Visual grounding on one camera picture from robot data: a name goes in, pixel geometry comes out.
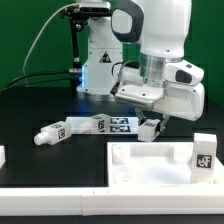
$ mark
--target white tray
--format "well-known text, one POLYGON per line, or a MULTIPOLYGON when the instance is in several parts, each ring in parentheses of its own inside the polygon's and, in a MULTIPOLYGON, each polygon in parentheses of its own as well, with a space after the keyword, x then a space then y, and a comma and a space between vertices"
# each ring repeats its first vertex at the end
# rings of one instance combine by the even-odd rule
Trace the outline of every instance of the white tray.
POLYGON ((108 187, 0 188, 0 215, 224 214, 223 165, 216 159, 214 184, 190 184, 189 165, 172 161, 173 147, 186 144, 108 143, 108 187), (125 170, 112 162, 113 144, 130 145, 134 163, 143 157, 129 167, 132 182, 114 181, 125 170))

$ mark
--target green wall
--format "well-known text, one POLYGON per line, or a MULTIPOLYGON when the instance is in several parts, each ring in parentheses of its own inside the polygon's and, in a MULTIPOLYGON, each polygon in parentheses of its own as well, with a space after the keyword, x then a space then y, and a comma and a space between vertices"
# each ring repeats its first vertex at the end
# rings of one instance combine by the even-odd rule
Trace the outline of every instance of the green wall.
MULTIPOLYGON (((25 56, 39 30, 57 9, 73 0, 7 0, 0 7, 0 88, 22 75, 25 56)), ((208 96, 224 107, 224 1, 192 0, 192 20, 185 58, 205 70, 208 96)), ((79 35, 80 54, 87 58, 87 31, 79 35)), ((137 59, 139 46, 124 46, 124 59, 137 59)), ((38 42, 27 72, 68 69, 72 49, 68 19, 57 16, 38 42)), ((67 86, 66 83, 47 86, 67 86)))

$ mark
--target black tabletop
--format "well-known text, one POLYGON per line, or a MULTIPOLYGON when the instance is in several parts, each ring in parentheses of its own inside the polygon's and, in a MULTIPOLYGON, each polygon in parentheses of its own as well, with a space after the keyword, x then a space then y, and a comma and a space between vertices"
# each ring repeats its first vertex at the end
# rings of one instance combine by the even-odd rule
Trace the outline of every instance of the black tabletop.
MULTIPOLYGON (((17 88, 0 95, 0 145, 6 163, 0 187, 103 187, 107 186, 107 142, 136 142, 137 136, 73 135, 56 145, 37 146, 40 128, 67 116, 135 116, 132 108, 113 102, 95 102, 71 96, 69 88, 17 88)), ((148 118, 160 115, 146 113, 148 118)), ((194 133, 216 134, 217 157, 224 160, 224 110, 206 99, 196 122, 171 118, 156 142, 190 142, 194 133)), ((0 223, 223 223, 220 215, 2 217, 0 223)))

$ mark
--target cable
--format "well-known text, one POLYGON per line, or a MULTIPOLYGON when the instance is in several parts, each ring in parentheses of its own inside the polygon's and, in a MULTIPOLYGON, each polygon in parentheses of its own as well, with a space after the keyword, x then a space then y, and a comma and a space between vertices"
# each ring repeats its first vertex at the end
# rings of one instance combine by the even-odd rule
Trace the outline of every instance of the cable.
POLYGON ((118 82, 121 82, 121 75, 122 75, 122 71, 123 71, 123 69, 124 69, 124 67, 126 66, 126 65, 128 65, 128 64, 130 64, 130 63, 133 63, 133 62, 136 62, 136 61, 126 61, 126 62, 124 62, 123 64, 122 64, 122 66, 120 67, 120 70, 119 70, 119 72, 118 72, 118 79, 117 79, 117 81, 118 82))
POLYGON ((20 76, 20 77, 14 79, 12 82, 10 82, 9 84, 7 84, 5 86, 5 88, 8 88, 8 87, 12 86, 14 83, 16 83, 16 82, 18 82, 18 81, 20 81, 22 79, 29 78, 29 77, 33 77, 33 76, 45 76, 45 75, 60 75, 60 74, 65 74, 65 73, 69 73, 69 70, 31 73, 31 74, 23 75, 23 76, 20 76))
POLYGON ((29 82, 27 84, 21 84, 21 85, 6 87, 2 91, 0 91, 0 94, 5 92, 6 90, 9 90, 9 89, 12 89, 12 88, 23 87, 23 86, 27 86, 27 85, 36 85, 36 84, 42 84, 42 83, 49 83, 49 82, 70 81, 70 80, 71 80, 70 78, 61 78, 61 79, 52 79, 52 80, 41 81, 41 82, 29 82))
POLYGON ((122 65, 124 62, 122 61, 122 62, 117 62, 117 63, 115 63, 113 66, 112 66, 112 68, 111 68, 111 74, 112 74, 112 76, 114 77, 114 67, 116 66, 116 65, 122 65))
POLYGON ((26 56, 26 58, 25 58, 25 61, 24 61, 24 64, 23 64, 23 75, 26 75, 26 64, 27 64, 27 61, 28 61, 28 59, 30 58, 30 55, 31 55, 31 53, 33 52, 33 49, 34 49, 34 47, 36 46, 36 44, 37 44, 37 42, 38 42, 38 40, 40 39, 40 37, 41 37, 41 35, 42 35, 42 33, 44 32, 44 30, 45 30, 45 28, 47 27, 47 25, 50 23, 50 21, 60 12, 60 11, 62 11, 63 9, 65 9, 65 8, 67 8, 67 7, 70 7, 70 6, 76 6, 76 5, 78 5, 77 3, 73 3, 73 4, 69 4, 69 5, 66 5, 66 6, 64 6, 64 7, 62 7, 62 8, 60 8, 60 9, 58 9, 48 20, 47 20, 47 22, 44 24, 44 26, 41 28, 41 30, 40 30, 40 32, 39 32, 39 34, 37 35, 37 37, 36 37, 36 39, 34 40, 34 42, 33 42, 33 44, 32 44, 32 46, 31 46, 31 48, 30 48, 30 50, 29 50, 29 52, 28 52, 28 54, 27 54, 27 56, 26 56))

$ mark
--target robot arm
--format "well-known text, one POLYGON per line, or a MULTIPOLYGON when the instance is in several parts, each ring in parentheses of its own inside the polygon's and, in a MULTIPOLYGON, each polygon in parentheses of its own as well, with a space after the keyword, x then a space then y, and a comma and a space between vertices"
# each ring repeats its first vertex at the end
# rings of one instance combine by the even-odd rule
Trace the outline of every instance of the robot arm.
MULTIPOLYGON (((138 115, 139 110, 148 110, 166 118, 172 115, 196 120, 201 116, 204 88, 200 81, 204 72, 182 59, 190 15, 191 0, 118 2, 112 13, 112 31, 121 42, 139 43, 141 54, 140 68, 134 71, 138 81, 130 81, 124 69, 115 101, 137 108, 138 115)), ((149 135, 154 136, 149 136, 149 141, 162 131, 155 124, 151 126, 154 131, 149 131, 149 135)))

